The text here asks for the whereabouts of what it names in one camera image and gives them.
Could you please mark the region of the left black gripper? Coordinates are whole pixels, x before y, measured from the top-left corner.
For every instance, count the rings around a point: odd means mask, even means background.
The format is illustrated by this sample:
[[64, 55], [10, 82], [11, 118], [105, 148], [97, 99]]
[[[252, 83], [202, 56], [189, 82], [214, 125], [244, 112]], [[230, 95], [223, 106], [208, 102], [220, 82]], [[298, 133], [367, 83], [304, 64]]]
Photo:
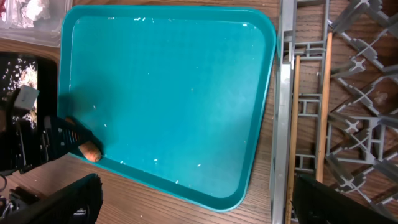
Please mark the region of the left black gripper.
[[54, 161], [92, 140], [88, 129], [56, 116], [37, 115], [36, 127], [23, 117], [33, 110], [14, 107], [19, 90], [12, 92], [1, 118], [1, 174], [28, 172]]

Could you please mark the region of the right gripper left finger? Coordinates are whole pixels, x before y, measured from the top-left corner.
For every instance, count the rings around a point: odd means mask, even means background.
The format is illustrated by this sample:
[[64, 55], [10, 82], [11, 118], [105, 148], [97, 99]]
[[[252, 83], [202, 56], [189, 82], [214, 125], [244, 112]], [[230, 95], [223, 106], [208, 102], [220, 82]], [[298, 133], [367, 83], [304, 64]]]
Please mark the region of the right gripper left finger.
[[94, 224], [103, 204], [101, 179], [97, 174], [39, 198], [21, 187], [1, 197], [1, 224], [79, 223]]

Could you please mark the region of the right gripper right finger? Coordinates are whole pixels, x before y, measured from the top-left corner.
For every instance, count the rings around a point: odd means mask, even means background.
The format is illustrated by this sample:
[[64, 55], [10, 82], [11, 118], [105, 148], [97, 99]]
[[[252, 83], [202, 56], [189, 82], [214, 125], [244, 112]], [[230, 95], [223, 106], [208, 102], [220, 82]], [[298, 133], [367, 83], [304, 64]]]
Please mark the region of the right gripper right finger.
[[323, 185], [308, 175], [294, 183], [292, 207], [299, 223], [394, 224], [395, 221]]

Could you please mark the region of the orange carrot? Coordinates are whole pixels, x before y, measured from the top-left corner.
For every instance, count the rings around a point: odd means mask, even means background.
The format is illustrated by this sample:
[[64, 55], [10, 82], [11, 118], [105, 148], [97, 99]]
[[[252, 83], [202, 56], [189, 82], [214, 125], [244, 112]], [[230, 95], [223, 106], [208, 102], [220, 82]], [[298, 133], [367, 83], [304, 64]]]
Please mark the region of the orange carrot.
[[[86, 129], [84, 125], [78, 123], [71, 117], [66, 117], [65, 120], [75, 126]], [[102, 158], [100, 149], [94, 144], [93, 141], [87, 141], [86, 143], [80, 145], [78, 148], [80, 152], [84, 155], [84, 157], [90, 162], [98, 162]]]

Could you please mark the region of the wooden chopstick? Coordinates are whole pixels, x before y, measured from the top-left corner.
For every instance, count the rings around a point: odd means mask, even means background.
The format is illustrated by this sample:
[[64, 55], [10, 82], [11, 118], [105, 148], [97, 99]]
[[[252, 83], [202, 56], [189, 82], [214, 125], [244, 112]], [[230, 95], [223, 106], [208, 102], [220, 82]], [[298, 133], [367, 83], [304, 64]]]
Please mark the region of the wooden chopstick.
[[285, 204], [285, 224], [291, 224], [292, 198], [294, 189], [295, 155], [297, 146], [297, 122], [299, 112], [300, 56], [295, 57], [294, 85], [292, 95], [292, 114], [290, 129], [289, 171], [287, 177], [287, 195]]
[[317, 151], [317, 166], [316, 166], [316, 181], [322, 183], [324, 175], [324, 160], [326, 153], [326, 134], [328, 125], [328, 105], [330, 95], [330, 75], [331, 75], [331, 55], [332, 55], [332, 41], [333, 34], [328, 33], [325, 52], [325, 63], [323, 69], [322, 82], [322, 98], [320, 103], [320, 117], [318, 129], [318, 151]]

